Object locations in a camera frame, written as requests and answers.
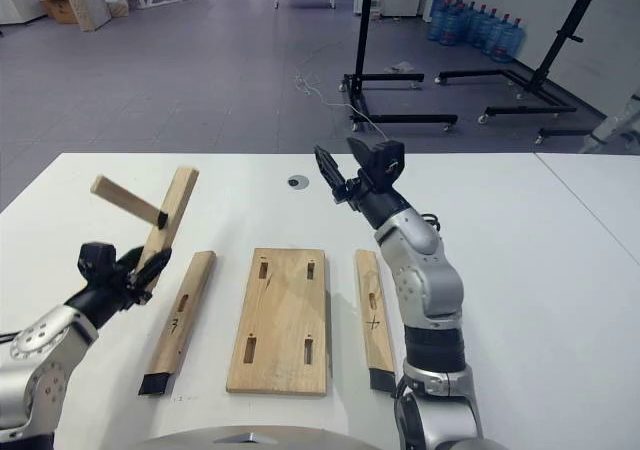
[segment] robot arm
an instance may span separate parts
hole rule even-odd
[[[112,245],[84,244],[78,268],[87,286],[0,345],[2,448],[52,448],[71,373],[115,313],[151,298],[145,289],[168,263],[171,249],[136,273],[141,254],[139,247],[116,261]]]
[[[370,150],[359,140],[348,142],[361,166],[356,178],[345,180],[320,147],[316,160],[336,203],[348,202],[375,229],[393,275],[407,353],[394,395],[401,448],[503,448],[481,438],[464,357],[462,280],[444,255],[437,218],[427,222],[393,189],[404,169],[404,145],[389,141]]]

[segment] gray floor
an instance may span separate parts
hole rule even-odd
[[[315,144],[347,152],[347,109],[294,86],[299,68],[327,101],[344,102],[337,83],[353,71],[359,18],[352,0],[335,10],[326,2],[281,0],[274,10],[272,0],[191,0],[132,11],[95,33],[50,19],[3,27],[0,210],[61,152],[303,153]],[[371,89],[372,111],[460,115],[449,134],[441,125],[383,126],[409,152],[529,152],[540,126],[599,121],[581,109],[559,121],[506,116],[479,126],[484,107],[515,103],[515,90],[495,78],[436,86],[441,70],[494,65],[425,34],[420,19],[384,19],[369,35],[365,71],[405,60],[427,75],[420,90]],[[579,147],[559,138],[544,150]]]

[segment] wooden crate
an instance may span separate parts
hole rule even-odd
[[[69,0],[40,0],[47,15],[58,23],[78,23]]]

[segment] cardboard box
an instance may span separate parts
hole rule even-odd
[[[47,15],[58,23],[78,23],[69,0],[40,0]]]
[[[69,0],[80,30],[93,32],[111,20],[105,0]]]

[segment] wooden stick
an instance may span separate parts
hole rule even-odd
[[[393,354],[376,254],[356,250],[355,264],[370,386],[376,390],[393,392],[396,387]]]
[[[198,170],[195,168],[180,167],[176,170],[161,207],[162,211],[168,215],[167,224],[161,229],[158,227],[151,229],[147,243],[145,243],[144,249],[142,250],[136,271],[139,271],[147,260],[156,253],[165,248],[169,248],[173,243],[197,179]],[[158,283],[158,278],[147,286],[148,292],[153,291]]]
[[[98,175],[96,177],[95,182],[93,182],[91,186],[91,193],[149,222],[151,225],[163,228],[167,222],[166,213],[145,200],[142,200],[126,188],[109,180],[104,175]]]
[[[178,369],[182,351],[193,327],[196,312],[215,259],[214,252],[198,252],[193,255],[189,269],[182,280],[180,291],[171,307],[167,323],[156,344],[140,388],[140,394],[164,393],[169,376]]]

